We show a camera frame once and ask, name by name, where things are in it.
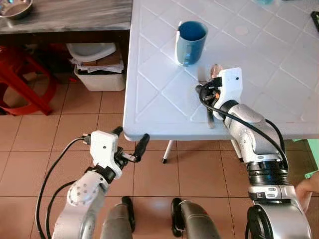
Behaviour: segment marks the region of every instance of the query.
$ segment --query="table leg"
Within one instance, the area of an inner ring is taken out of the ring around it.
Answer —
[[[119,35],[119,46],[124,64],[124,73],[127,72],[128,58],[129,58],[129,43],[130,43],[130,31],[123,31]]]
[[[170,153],[171,148],[173,147],[173,145],[174,145],[174,140],[170,140],[170,141],[168,142],[168,146],[167,146],[167,148],[166,148],[166,151],[165,151],[165,154],[164,154],[162,163],[167,163],[167,159],[168,159],[169,153]]]

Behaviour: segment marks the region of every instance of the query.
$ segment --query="countertop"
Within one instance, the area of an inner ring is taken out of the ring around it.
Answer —
[[[23,19],[0,19],[0,34],[128,30],[132,0],[34,0]]]
[[[134,0],[124,132],[139,140],[229,139],[222,121],[207,124],[195,86],[214,63],[241,67],[241,103],[273,121],[284,138],[319,137],[318,0]],[[176,64],[180,21],[208,27],[200,60]],[[245,34],[237,29],[244,28]]]

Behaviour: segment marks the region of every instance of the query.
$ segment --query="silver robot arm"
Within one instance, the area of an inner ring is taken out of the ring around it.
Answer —
[[[109,185],[119,179],[127,163],[139,162],[150,139],[145,134],[130,155],[118,147],[118,136],[123,129],[118,127],[112,133],[95,131],[89,136],[90,153],[94,168],[89,167],[85,174],[70,187],[66,205],[58,217],[52,238],[91,239],[95,219],[105,201]]]
[[[280,145],[278,133],[265,118],[238,103],[242,92],[240,68],[221,70],[217,78],[197,91],[201,102],[209,109],[222,110],[249,123]],[[278,150],[239,121],[216,110],[214,116],[224,121],[238,158],[247,166],[248,194],[254,203],[247,215],[247,229],[252,239],[310,239],[310,226],[293,185],[288,183],[288,163]]]

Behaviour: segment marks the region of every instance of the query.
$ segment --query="brown floor tile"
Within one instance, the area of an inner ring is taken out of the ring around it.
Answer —
[[[54,74],[55,77],[58,79],[59,84],[68,84],[71,83],[69,81],[69,77],[72,76],[72,72],[66,72],[66,73],[56,73]],[[49,79],[47,76],[43,74],[38,74],[37,78],[35,80],[35,85],[45,85],[48,84]]]
[[[98,115],[61,115],[52,150],[63,150],[73,139],[95,131],[97,120]],[[76,142],[69,150],[90,150],[90,146]]]
[[[291,139],[285,140],[286,150],[304,150],[307,151],[307,147],[304,140],[293,142]]]
[[[314,154],[311,151],[308,151],[308,155],[309,155],[309,160],[311,164],[313,165],[313,168],[315,169],[315,171],[319,170],[316,160],[314,158]]]
[[[177,141],[178,150],[219,150],[218,140]]]
[[[162,164],[164,151],[146,151],[135,164],[134,196],[179,196],[177,152]]]
[[[28,239],[32,230],[36,198],[0,197],[0,237]]]
[[[168,141],[166,140],[151,140],[148,143],[147,150],[166,150]],[[176,141],[174,141],[172,150],[177,150]]]
[[[51,233],[51,236],[53,235],[55,222],[58,219],[58,216],[62,212],[62,210],[63,210],[63,208],[65,206],[65,203],[66,203],[66,198],[65,197],[59,197],[59,196],[60,196],[60,194],[58,194],[58,197],[56,197],[54,199],[54,203],[53,203],[52,208],[51,208],[51,213],[50,213],[50,233]],[[45,232],[45,215],[46,215],[47,207],[49,205],[50,200],[51,200],[51,197],[45,197],[45,198],[42,198],[42,201],[41,201],[40,222],[41,222],[42,230],[44,231],[45,235],[46,235],[46,232]],[[33,223],[33,227],[32,227],[32,232],[31,232],[30,239],[40,239],[40,238],[41,237],[39,235],[39,232],[37,230],[36,224],[34,222]]]
[[[97,130],[101,131],[112,131],[118,126],[123,125],[123,115],[99,115],[99,122]],[[125,150],[134,150],[135,142],[131,142],[125,139],[124,134],[122,133],[119,137],[118,146],[122,147]]]
[[[23,116],[12,150],[51,150],[59,119],[58,115]]]
[[[19,108],[28,105],[28,101],[11,87],[8,87],[6,90],[3,101],[11,108]]]
[[[63,114],[96,114],[100,110],[101,92],[89,91],[83,84],[70,84]]]
[[[246,165],[240,162],[234,150],[222,150],[221,158],[230,197],[248,197],[248,172]]]
[[[101,109],[102,114],[123,113],[125,90],[104,91],[102,93]]]
[[[174,239],[170,204],[173,198],[134,197],[136,229],[133,239]]]
[[[107,197],[110,196],[133,196],[133,181],[134,181],[134,163],[128,163],[122,170],[122,176],[119,179],[113,180],[110,185]]]
[[[301,181],[305,179],[304,175],[288,175],[288,181],[290,184],[297,186]]]
[[[199,204],[214,221],[221,238],[233,239],[234,230],[228,198],[182,198]]]
[[[247,223],[247,211],[253,206],[249,198],[229,198],[230,211],[233,218],[235,238],[245,238],[245,228]]]
[[[29,72],[23,74],[23,77],[28,81],[28,83],[34,82],[37,79],[37,74],[35,72]]]
[[[182,197],[227,197],[220,151],[178,150]]]
[[[2,174],[4,172],[4,168],[8,160],[8,156],[9,156],[9,152],[0,152],[0,179],[2,178]]]
[[[60,114],[62,111],[66,91],[68,86],[66,84],[58,84],[54,97],[49,102],[50,107],[52,108],[52,114]],[[39,94],[43,95],[47,89],[46,84],[35,84],[33,90]],[[41,111],[37,111],[34,114],[42,114]]]
[[[95,222],[95,230],[93,239],[100,239],[102,225],[105,218],[108,216],[109,211],[116,205],[121,203],[121,197],[106,197],[103,207]]]
[[[234,150],[230,140],[220,140],[219,141],[220,150]]]
[[[308,140],[307,140],[307,139],[303,139],[303,141],[304,141],[304,143],[305,143],[305,145],[306,145],[307,150],[308,150],[308,151],[311,151],[311,148],[310,148],[310,145],[309,145],[309,143],[308,143]]]
[[[289,175],[300,176],[313,172],[315,169],[310,161],[308,152],[300,150],[287,150],[286,156],[289,163]]]
[[[2,196],[37,196],[50,152],[11,152],[2,180]]]
[[[308,211],[306,213],[311,232],[312,239],[319,239],[319,198],[312,197]]]
[[[50,156],[47,171],[58,158],[61,152],[54,151]],[[85,170],[91,166],[92,158],[89,151],[68,151],[65,153],[61,161],[55,166],[52,171],[43,195],[48,197],[52,196],[53,193],[63,184],[70,181],[80,179]],[[68,188],[63,189],[60,192],[60,196],[65,197]]]
[[[0,151],[10,151],[22,116],[0,116]]]

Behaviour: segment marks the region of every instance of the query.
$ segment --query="diamond pattern tabletop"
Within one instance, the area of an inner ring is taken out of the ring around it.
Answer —
[[[130,140],[227,139],[222,122],[207,124],[195,86],[214,63],[241,67],[247,104],[272,120],[285,138],[319,133],[319,32],[310,17],[318,0],[134,0],[124,131]],[[174,59],[178,24],[208,27],[192,66]]]

